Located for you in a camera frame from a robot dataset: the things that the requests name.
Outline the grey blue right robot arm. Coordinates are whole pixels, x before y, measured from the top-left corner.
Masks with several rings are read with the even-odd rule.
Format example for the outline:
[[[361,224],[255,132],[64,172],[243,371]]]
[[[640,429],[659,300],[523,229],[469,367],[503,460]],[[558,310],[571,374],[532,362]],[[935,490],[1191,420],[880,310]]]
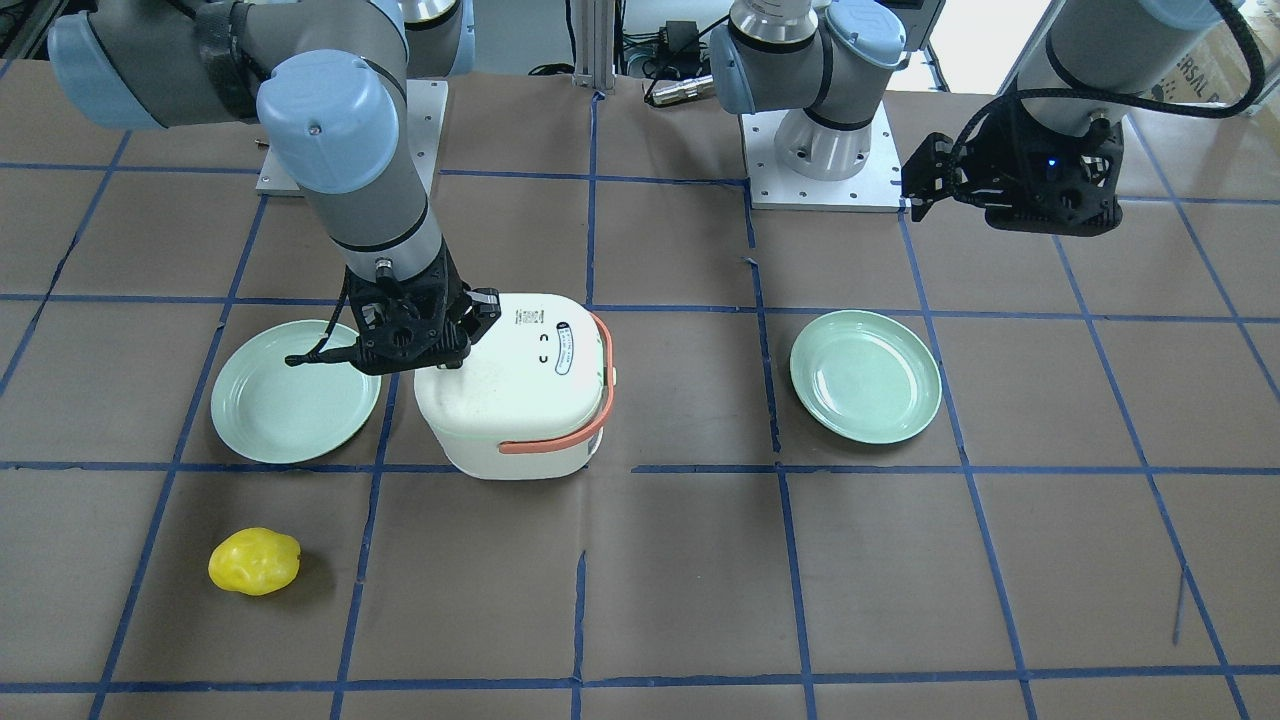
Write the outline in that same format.
[[[500,316],[460,278],[410,147],[408,82],[467,72],[472,19],[468,1],[101,1],[58,18],[47,54],[102,127],[260,124],[344,256],[358,332],[285,363],[385,375],[461,368]]]

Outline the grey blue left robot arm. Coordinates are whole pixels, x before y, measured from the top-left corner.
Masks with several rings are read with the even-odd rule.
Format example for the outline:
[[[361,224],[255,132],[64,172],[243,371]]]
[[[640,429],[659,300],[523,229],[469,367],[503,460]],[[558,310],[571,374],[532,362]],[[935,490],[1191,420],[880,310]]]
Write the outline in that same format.
[[[1240,97],[1158,99],[1156,82],[1219,26],[1248,70]],[[896,1],[736,1],[669,49],[704,58],[707,70],[653,76],[643,100],[657,109],[716,97],[736,117],[772,117],[771,165],[837,184],[864,169],[876,113],[913,49]],[[951,199],[998,231],[1107,233],[1123,220],[1126,113],[1235,117],[1263,95],[1267,70],[1239,1],[1065,1],[998,96],[955,136],[923,138],[901,167],[902,200],[914,222]]]

